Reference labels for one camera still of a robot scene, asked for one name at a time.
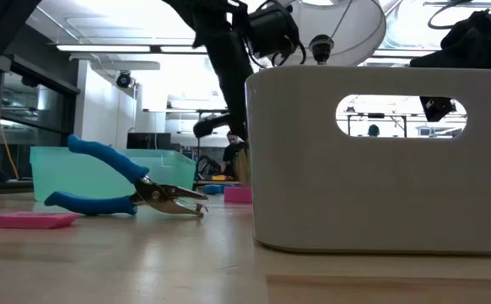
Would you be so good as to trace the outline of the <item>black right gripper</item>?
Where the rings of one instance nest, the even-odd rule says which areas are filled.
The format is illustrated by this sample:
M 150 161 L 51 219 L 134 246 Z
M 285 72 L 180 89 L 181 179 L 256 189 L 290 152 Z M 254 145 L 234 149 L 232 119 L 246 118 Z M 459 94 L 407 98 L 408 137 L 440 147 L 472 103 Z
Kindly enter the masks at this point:
M 412 68 L 470 68 L 491 69 L 491 13 L 474 12 L 459 21 L 440 43 L 440 49 L 414 58 Z M 428 122 L 439 122 L 456 110 L 448 97 L 421 96 L 420 103 Z

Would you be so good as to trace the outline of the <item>black computer monitor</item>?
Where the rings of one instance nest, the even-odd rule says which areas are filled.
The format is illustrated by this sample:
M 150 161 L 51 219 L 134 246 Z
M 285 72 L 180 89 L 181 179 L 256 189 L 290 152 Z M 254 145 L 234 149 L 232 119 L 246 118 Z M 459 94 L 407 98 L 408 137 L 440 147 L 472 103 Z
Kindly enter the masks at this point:
M 129 133 L 128 149 L 171 149 L 171 133 Z

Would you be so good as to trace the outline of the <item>pink rubber eraser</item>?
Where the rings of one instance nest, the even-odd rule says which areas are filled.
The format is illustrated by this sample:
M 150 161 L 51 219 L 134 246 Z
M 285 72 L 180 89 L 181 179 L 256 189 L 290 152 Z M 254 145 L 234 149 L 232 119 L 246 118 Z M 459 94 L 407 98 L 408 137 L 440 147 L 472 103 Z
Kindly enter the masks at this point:
M 250 187 L 226 187 L 224 201 L 232 204 L 252 204 L 252 191 Z
M 0 229 L 51 230 L 70 226 L 77 214 L 14 212 L 0 214 Z

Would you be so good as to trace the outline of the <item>ceiling strip light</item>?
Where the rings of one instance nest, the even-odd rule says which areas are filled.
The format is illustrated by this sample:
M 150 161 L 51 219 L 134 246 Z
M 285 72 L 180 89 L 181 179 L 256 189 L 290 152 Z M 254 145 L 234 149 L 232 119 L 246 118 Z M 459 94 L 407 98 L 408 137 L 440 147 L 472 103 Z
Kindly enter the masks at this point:
M 149 46 L 128 45 L 57 45 L 63 52 L 90 52 L 90 53 L 144 53 L 151 52 Z
M 372 57 L 378 58 L 416 58 L 423 57 L 434 53 L 431 50 L 395 50 L 395 49 L 379 49 L 374 51 Z
M 162 46 L 160 47 L 162 53 L 184 55 L 184 54 L 200 54 L 205 55 L 207 50 L 204 46 L 198 48 L 192 48 L 191 46 Z

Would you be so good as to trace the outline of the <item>yellow green crayon box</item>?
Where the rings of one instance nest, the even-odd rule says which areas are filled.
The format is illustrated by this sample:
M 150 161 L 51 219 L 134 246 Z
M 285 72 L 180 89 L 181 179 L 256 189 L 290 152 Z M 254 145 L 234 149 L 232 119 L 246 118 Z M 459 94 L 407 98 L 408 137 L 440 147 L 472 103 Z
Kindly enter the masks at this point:
M 235 171 L 242 187 L 249 187 L 251 185 L 250 169 L 248 149 L 241 149 L 236 156 Z

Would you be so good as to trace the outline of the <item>white plastic handled bin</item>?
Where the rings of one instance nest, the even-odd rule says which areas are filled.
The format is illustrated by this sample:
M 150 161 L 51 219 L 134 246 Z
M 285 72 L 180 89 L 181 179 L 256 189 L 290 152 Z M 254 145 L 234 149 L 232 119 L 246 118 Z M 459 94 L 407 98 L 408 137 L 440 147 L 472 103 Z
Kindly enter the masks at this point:
M 294 66 L 245 84 L 254 236 L 294 252 L 491 255 L 491 70 Z M 448 139 L 366 138 L 336 124 L 349 95 L 451 97 Z

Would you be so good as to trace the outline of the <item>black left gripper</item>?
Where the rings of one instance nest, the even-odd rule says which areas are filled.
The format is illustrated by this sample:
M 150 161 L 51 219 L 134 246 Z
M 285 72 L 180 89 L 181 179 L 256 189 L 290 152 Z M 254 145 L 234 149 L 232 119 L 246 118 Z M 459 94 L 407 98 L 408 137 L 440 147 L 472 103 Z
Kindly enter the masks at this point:
M 201 118 L 194 125 L 193 133 L 196 138 L 203 138 L 210 135 L 215 128 L 223 126 L 228 126 L 233 135 L 236 135 L 245 141 L 248 140 L 245 120 L 231 113 Z

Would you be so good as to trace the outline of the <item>white lamp shade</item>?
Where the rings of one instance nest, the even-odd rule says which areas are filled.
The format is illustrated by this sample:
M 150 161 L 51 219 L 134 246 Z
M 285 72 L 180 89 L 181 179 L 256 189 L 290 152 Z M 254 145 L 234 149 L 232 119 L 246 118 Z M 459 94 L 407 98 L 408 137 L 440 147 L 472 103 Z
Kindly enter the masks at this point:
M 386 33 L 379 0 L 278 0 L 291 6 L 303 48 L 270 55 L 273 66 L 357 66 L 378 48 Z

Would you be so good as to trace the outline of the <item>translucent green plastic bin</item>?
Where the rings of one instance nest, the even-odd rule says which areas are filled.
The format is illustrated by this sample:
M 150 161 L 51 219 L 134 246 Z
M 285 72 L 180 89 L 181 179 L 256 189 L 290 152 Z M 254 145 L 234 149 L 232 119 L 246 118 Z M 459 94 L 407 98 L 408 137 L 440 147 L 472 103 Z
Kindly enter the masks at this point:
M 121 152 L 149 168 L 148 176 L 157 183 L 192 187 L 196 163 L 174 150 L 123 149 Z M 105 162 L 75 154 L 66 147 L 33 147 L 30 164 L 38 201 L 55 191 L 88 198 L 114 198 L 134 192 L 134 186 Z

